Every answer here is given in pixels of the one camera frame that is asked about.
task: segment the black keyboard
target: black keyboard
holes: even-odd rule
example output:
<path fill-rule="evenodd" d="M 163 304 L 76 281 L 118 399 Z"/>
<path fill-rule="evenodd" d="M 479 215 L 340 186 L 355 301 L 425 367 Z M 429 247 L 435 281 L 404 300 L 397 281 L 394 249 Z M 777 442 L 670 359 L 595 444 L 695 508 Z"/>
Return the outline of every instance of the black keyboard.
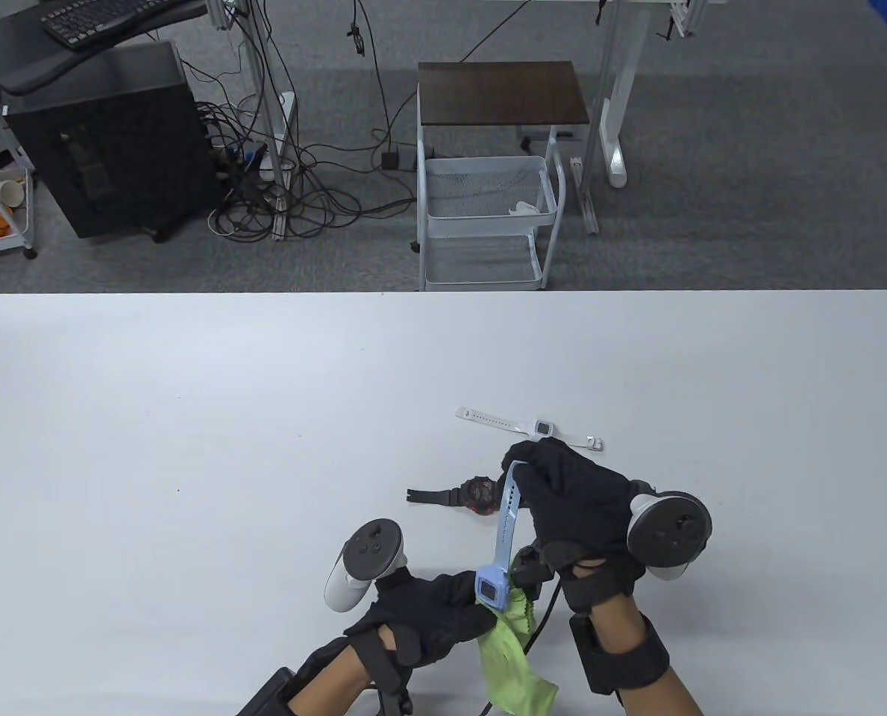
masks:
<path fill-rule="evenodd" d="M 187 0 L 72 0 L 42 15 L 42 27 L 70 50 L 83 50 L 184 2 Z"/>

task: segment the human arm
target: human arm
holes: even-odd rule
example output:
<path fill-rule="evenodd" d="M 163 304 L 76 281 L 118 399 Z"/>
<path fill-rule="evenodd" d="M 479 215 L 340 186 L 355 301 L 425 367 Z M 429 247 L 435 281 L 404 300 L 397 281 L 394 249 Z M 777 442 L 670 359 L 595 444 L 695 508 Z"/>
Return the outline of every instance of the human arm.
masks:
<path fill-rule="evenodd" d="M 386 625 L 378 630 L 388 651 L 396 648 Z M 344 716 L 371 682 L 363 663 L 348 645 L 287 703 L 295 716 Z"/>
<path fill-rule="evenodd" d="M 378 598 L 367 613 L 344 637 L 311 654 L 278 698 L 294 716 L 343 716 L 372 682 L 381 699 L 406 699 L 410 671 L 495 625 L 493 614 L 476 604 L 473 583 L 473 572 L 420 580 L 406 568 L 378 580 Z"/>
<path fill-rule="evenodd" d="M 627 544 L 637 483 L 553 439 L 512 446 L 504 474 L 514 463 L 542 559 L 576 612 L 570 624 L 590 688 L 617 691 L 628 716 L 701 716 L 632 599 L 645 575 Z"/>
<path fill-rule="evenodd" d="M 573 572 L 576 577 L 584 577 L 592 570 L 577 565 Z M 589 620 L 600 647 L 609 654 L 625 654 L 645 640 L 647 627 L 633 597 L 617 594 L 596 604 L 589 612 Z M 655 683 L 645 688 L 621 689 L 619 696 L 627 716 L 702 716 L 702 709 L 671 666 Z"/>

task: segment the green cloth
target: green cloth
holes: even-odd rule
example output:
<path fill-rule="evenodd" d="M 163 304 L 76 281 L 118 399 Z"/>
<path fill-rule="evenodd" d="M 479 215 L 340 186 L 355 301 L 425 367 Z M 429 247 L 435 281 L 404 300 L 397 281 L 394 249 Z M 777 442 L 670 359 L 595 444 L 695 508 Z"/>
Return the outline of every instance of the green cloth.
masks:
<path fill-rule="evenodd" d="M 491 611 L 497 625 L 477 640 L 490 701 L 512 716 L 548 716 L 559 688 L 536 674 L 522 653 L 535 627 L 533 603 L 514 589 L 505 612 Z"/>

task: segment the black box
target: black box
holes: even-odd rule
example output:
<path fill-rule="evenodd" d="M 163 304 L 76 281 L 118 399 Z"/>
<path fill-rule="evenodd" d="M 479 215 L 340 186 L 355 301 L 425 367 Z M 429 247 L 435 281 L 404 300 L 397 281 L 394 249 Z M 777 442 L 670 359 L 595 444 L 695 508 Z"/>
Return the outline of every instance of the black box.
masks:
<path fill-rule="evenodd" d="M 6 122 L 79 236 L 156 230 L 221 201 L 170 42 L 112 48 L 10 96 Z"/>

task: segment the human hand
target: human hand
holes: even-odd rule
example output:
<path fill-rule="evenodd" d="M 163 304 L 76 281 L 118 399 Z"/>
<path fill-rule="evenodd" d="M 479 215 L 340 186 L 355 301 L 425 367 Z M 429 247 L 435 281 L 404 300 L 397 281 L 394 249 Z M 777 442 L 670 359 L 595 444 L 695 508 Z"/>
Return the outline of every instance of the human hand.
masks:
<path fill-rule="evenodd" d="M 563 578 L 569 606 L 586 611 L 631 594 L 645 573 L 625 544 L 637 488 L 552 437 L 512 446 L 504 474 L 515 460 L 525 463 L 513 477 L 532 512 L 541 558 Z"/>
<path fill-rule="evenodd" d="M 502 461 L 504 474 L 514 460 L 526 463 L 515 470 L 515 483 L 553 569 L 627 552 L 625 533 L 635 490 L 624 475 L 552 437 L 512 446 Z"/>
<path fill-rule="evenodd" d="M 461 572 L 428 582 L 398 569 L 376 582 L 377 600 L 344 633 L 352 637 L 386 627 L 378 634 L 384 648 L 395 650 L 399 665 L 433 664 L 458 642 L 474 640 L 495 627 L 493 613 L 476 603 L 475 579 L 476 573 Z"/>

